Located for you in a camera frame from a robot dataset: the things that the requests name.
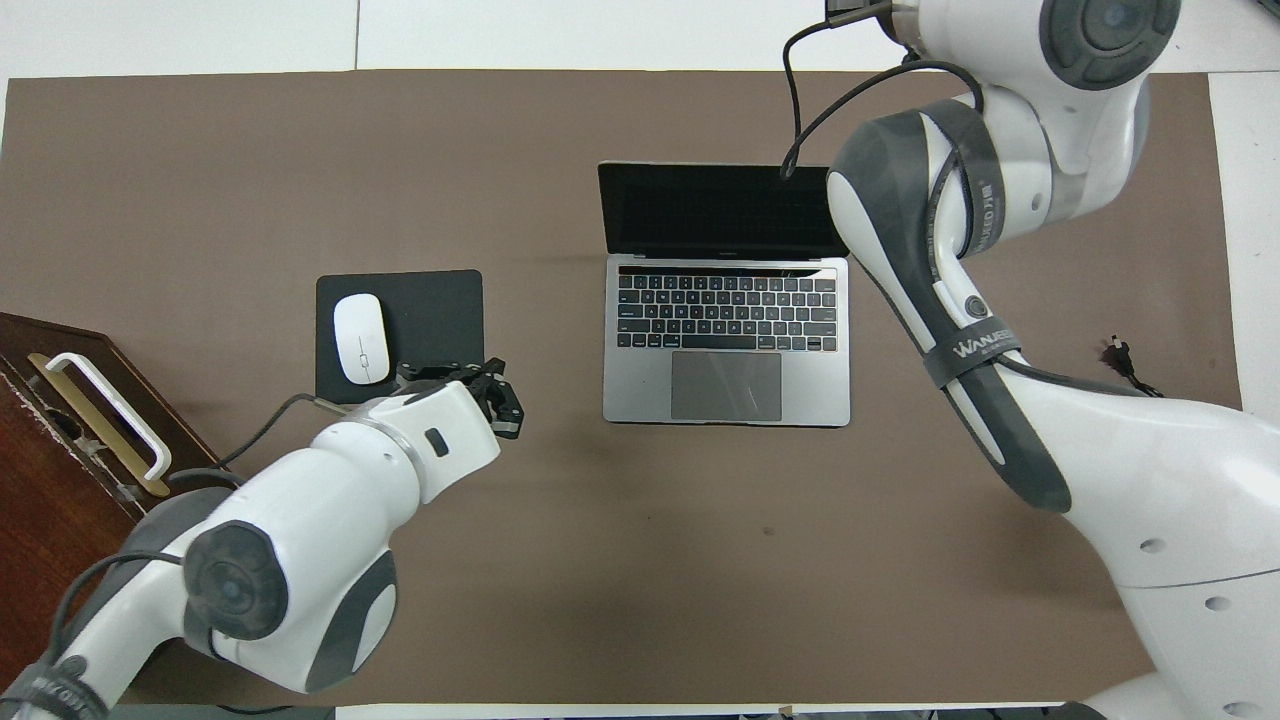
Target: hole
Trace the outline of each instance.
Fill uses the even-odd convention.
[[[79,439],[81,436],[84,434],[79,423],[76,421],[76,418],[72,418],[56,407],[49,409],[49,419],[52,420],[54,424],[58,425],[58,429],[65,433],[70,439]]]
[[[1231,717],[1261,717],[1262,706],[1252,702],[1231,702],[1222,706]]]

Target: black cable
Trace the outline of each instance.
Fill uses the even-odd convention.
[[[833,115],[836,110],[840,110],[846,102],[849,102],[854,97],[858,97],[863,92],[867,92],[872,87],[890,78],[897,77],[904,73],[910,73],[914,70],[945,70],[956,76],[965,83],[965,86],[969,87],[969,92],[970,95],[973,95],[974,110],[982,113],[983,109],[986,108],[986,100],[982,94],[982,86],[978,85],[978,78],[973,77],[973,73],[961,68],[960,65],[956,65],[955,63],[947,63],[945,60],[913,60],[910,63],[902,63],[896,68],[890,68],[887,70],[877,73],[872,76],[869,79],[859,83],[858,87],[840,96],[840,99],[828,105],[827,109],[823,110],[820,115],[814,118],[813,122],[809,123],[809,127],[806,127],[804,132],[796,136],[795,142],[791,143],[791,149],[787,150],[787,155],[782,160],[782,170],[781,170],[782,179],[790,179],[791,173],[795,172],[796,163],[800,159],[800,145],[804,143],[804,141],[808,140],[809,136],[813,135],[815,129],[818,129],[818,126],[820,126],[823,122],[826,122],[827,118]]]
[[[177,473],[169,475],[169,484],[180,484],[204,478],[223,480],[230,484],[232,488],[238,488],[244,484],[244,478],[228,470],[219,470],[218,468],[191,468],[188,470],[178,470]]]
[[[820,23],[814,23],[801,29],[800,32],[792,35],[782,45],[782,69],[786,72],[787,87],[791,90],[791,115],[795,119],[795,136],[800,135],[800,92],[799,90],[796,90],[796,77],[795,72],[791,69],[791,47],[794,47],[796,42],[800,42],[805,37],[809,37],[810,35],[814,35],[817,32],[844,27],[846,24],[861,22],[868,18],[883,15],[884,13],[888,13],[892,9],[893,5],[891,3],[877,3],[876,5],[872,5],[869,8],[863,8],[860,10],[851,10],[849,13],[838,15],[835,20],[827,18]]]
[[[293,406],[294,402],[301,402],[303,400],[307,400],[310,402],[315,402],[319,398],[316,396],[314,396],[314,395],[308,395],[306,392],[300,392],[300,393],[294,395],[293,397],[285,400],[284,404],[282,404],[280,407],[276,409],[275,414],[273,414],[271,418],[268,419],[266,424],[264,424],[256,433],[253,433],[253,437],[248,438],[248,442],[246,442],[244,445],[242,445],[242,446],[237,447],[236,450],[230,451],[229,455],[227,455],[225,457],[223,457],[218,462],[214,462],[211,465],[211,469],[214,469],[214,470],[216,470],[216,469],[228,470],[229,469],[229,468],[227,468],[228,462],[234,461],[237,457],[239,457],[241,455],[243,455],[246,450],[253,447],[253,443],[256,443],[257,441],[262,439],[262,436],[265,436],[266,432],[271,429],[271,425],[274,425],[276,423],[276,420],[279,420],[280,416],[284,415],[285,410],[288,410],[291,406]]]
[[[63,593],[61,602],[58,603],[58,612],[54,614],[54,624],[49,632],[49,650],[45,651],[50,657],[50,662],[58,661],[63,652],[67,650],[65,638],[65,624],[67,615],[70,612],[72,602],[74,602],[76,596],[79,591],[84,588],[95,575],[106,570],[108,568],[119,565],[120,562],[129,562],[132,560],[160,560],[164,562],[173,562],[174,565],[182,565],[182,559],[175,555],[169,555],[168,552],[155,552],[150,550],[137,550],[129,552],[118,552],[115,555],[104,557],[97,562],[88,566],[87,570],[79,574],[72,584]]]
[[[261,707],[257,710],[243,710],[239,707],[232,707],[229,705],[219,705],[218,707],[220,710],[225,710],[227,712],[234,712],[236,715],[270,715],[271,712],[280,712],[283,710],[293,708],[292,705],[278,705],[275,707]]]
[[[800,137],[800,91],[796,88],[796,74],[791,69],[791,47],[800,42],[801,40],[809,37],[815,32],[824,29],[831,29],[831,20],[822,20],[820,23],[812,24],[800,32],[792,35],[787,38],[786,44],[782,45],[782,69],[787,76],[787,87],[791,90],[791,118],[795,120],[795,133],[792,137]]]

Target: silver laptop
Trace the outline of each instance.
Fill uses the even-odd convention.
[[[849,424],[849,251],[826,174],[599,165],[607,420]]]

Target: black mouse pad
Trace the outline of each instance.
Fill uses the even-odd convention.
[[[383,306],[392,374],[347,380],[333,334],[333,309],[348,295],[372,293]],[[484,287],[477,270],[324,275],[316,281],[316,395],[352,404],[396,391],[396,368],[484,363]]]

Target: computer mouse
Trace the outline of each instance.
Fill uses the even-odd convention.
[[[342,374],[357,386],[371,386],[392,372],[383,304],[367,292],[348,295],[333,307],[333,337]]]

